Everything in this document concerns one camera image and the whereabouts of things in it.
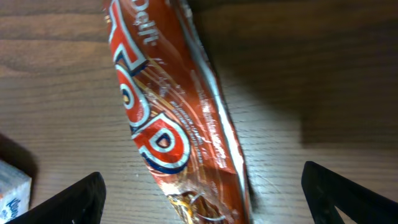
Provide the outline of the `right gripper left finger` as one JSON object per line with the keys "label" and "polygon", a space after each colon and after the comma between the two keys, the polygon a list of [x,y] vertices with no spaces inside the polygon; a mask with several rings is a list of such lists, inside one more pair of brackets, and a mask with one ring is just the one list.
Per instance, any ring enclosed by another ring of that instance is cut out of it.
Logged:
{"label": "right gripper left finger", "polygon": [[100,224],[106,186],[93,172],[9,224]]}

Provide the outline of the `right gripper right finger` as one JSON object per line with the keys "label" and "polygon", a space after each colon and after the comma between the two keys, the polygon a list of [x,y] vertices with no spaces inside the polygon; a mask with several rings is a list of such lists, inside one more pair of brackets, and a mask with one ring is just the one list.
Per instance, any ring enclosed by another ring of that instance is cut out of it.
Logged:
{"label": "right gripper right finger", "polygon": [[397,202],[379,195],[313,161],[304,165],[301,184],[315,223],[397,223]]}

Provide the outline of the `red orange snack bar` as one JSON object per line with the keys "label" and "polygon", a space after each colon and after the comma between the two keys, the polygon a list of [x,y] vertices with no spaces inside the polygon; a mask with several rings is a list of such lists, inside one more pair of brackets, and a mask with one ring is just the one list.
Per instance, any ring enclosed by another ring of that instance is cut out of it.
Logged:
{"label": "red orange snack bar", "polygon": [[243,151],[186,1],[104,2],[134,141],[184,223],[250,223]]}

